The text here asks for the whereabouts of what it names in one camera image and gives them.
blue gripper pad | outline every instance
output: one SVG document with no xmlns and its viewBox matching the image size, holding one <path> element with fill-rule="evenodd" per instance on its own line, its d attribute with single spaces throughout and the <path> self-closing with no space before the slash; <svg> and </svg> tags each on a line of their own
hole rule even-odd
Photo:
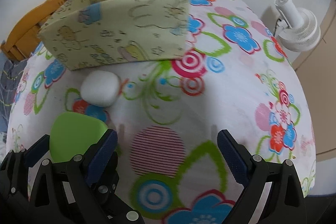
<svg viewBox="0 0 336 224">
<path fill-rule="evenodd" d="M 245 188 L 249 183 L 248 168 L 223 130 L 217 135 L 217 146 L 229 166 L 236 182 L 243 185 Z"/>
<path fill-rule="evenodd" d="M 104 169 L 109 162 L 112 153 L 118 144 L 118 135 L 112 130 L 109 136 L 103 142 L 102 146 L 97 150 L 87 167 L 86 184 L 91 187 L 93 183 L 98 182 Z"/>
<path fill-rule="evenodd" d="M 34 167 L 34 165 L 44 156 L 49 150 L 49 135 L 44 135 L 36 143 L 34 143 L 25 153 L 24 166 Z"/>
</svg>

fan grille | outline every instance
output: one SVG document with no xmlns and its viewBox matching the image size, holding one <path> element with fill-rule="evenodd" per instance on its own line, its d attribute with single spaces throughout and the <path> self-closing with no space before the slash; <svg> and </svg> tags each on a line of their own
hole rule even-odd
<svg viewBox="0 0 336 224">
<path fill-rule="evenodd" d="M 321 29 L 316 16 L 309 10 L 298 8 L 304 19 L 304 25 L 298 29 L 285 29 L 280 33 L 281 43 L 294 52 L 308 51 L 320 41 Z"/>
<path fill-rule="evenodd" d="M 275 0 L 275 5 L 278 7 L 284 6 L 289 0 Z"/>
</svg>

fan cord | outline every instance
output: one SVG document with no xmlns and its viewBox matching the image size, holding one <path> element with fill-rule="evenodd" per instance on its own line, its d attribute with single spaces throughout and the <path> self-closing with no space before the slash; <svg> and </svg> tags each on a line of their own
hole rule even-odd
<svg viewBox="0 0 336 224">
<path fill-rule="evenodd" d="M 274 33 L 273 33 L 273 36 L 275 37 L 275 33 L 277 31 L 277 28 L 278 28 L 278 22 L 281 21 L 281 18 L 278 18 L 277 19 L 277 22 L 275 23 L 275 28 L 274 28 Z"/>
</svg>

wooden chair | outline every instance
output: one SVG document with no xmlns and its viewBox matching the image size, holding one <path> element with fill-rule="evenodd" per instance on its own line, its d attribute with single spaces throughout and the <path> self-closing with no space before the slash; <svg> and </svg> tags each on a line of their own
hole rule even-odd
<svg viewBox="0 0 336 224">
<path fill-rule="evenodd" d="M 7 41 L 1 45 L 0 49 L 11 60 L 21 61 L 29 58 L 31 52 L 36 49 L 41 41 L 37 37 L 40 27 L 65 1 L 47 0 L 28 12 L 14 26 Z"/>
</svg>

beige wall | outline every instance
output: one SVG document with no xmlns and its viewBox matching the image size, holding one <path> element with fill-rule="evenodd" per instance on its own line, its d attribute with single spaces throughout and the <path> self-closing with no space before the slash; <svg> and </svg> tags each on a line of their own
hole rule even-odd
<svg viewBox="0 0 336 224">
<path fill-rule="evenodd" d="M 336 157 L 336 1 L 321 24 L 322 39 L 315 49 L 293 62 L 307 98 L 318 161 Z"/>
<path fill-rule="evenodd" d="M 335 19 L 335 16 L 336 16 L 336 0 L 331 0 L 330 2 L 330 5 L 329 5 L 329 9 L 320 25 L 321 27 L 321 41 L 323 40 L 323 38 L 325 37 L 327 31 L 329 29 L 332 29 L 332 28 L 336 28 L 335 27 L 335 22 L 334 22 L 334 19 Z M 314 51 L 315 49 L 312 49 L 308 52 L 302 52 L 298 58 L 293 62 L 293 68 L 295 70 L 297 70 L 305 60 L 307 60 L 307 58 L 312 54 L 312 52 Z"/>
</svg>

